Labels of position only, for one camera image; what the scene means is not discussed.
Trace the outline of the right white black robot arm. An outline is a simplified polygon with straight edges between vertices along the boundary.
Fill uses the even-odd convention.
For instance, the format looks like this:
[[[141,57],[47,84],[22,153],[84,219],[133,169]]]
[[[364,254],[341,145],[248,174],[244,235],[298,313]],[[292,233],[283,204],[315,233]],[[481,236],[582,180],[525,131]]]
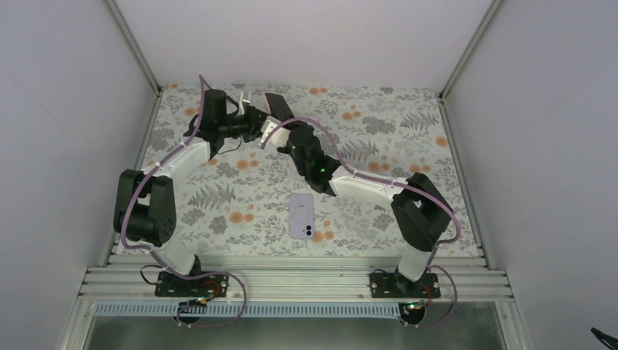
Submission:
[[[331,196],[373,203],[393,214],[407,247],[396,268],[394,285],[405,297],[423,286],[422,277],[443,244],[442,234],[450,224],[460,236],[461,225],[447,201],[431,180],[416,173],[408,179],[387,177],[349,166],[337,153],[324,153],[314,134],[318,122],[309,118],[271,121],[263,129],[261,144],[274,144],[289,155],[312,190]]]

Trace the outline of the pink phone case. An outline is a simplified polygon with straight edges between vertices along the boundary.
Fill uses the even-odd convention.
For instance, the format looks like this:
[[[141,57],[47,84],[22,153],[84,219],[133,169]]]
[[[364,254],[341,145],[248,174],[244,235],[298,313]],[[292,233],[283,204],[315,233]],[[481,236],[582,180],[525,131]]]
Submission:
[[[275,115],[273,107],[275,106],[275,98],[277,96],[278,94],[275,94],[275,93],[264,92],[264,99],[265,99],[265,103],[266,103],[269,115],[272,115],[272,116]]]

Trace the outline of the black smartphone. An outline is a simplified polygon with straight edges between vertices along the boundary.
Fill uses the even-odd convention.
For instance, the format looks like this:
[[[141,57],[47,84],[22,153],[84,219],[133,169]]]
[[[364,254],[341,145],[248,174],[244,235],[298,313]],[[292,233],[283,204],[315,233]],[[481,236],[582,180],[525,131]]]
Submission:
[[[273,117],[281,122],[294,118],[293,111],[281,94],[278,94],[275,98],[275,106],[273,109],[275,113]]]

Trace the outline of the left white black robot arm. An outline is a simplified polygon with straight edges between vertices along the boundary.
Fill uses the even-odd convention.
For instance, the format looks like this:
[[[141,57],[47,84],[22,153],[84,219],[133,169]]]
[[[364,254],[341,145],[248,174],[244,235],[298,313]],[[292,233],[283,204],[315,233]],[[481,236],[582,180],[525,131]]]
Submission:
[[[173,284],[184,295],[201,289],[203,275],[197,256],[174,236],[175,186],[214,158],[227,139],[258,139],[267,116],[245,98],[234,101],[223,90],[207,89],[184,141],[152,166],[120,174],[113,226],[121,244],[127,250],[151,254],[164,271],[174,275]]]

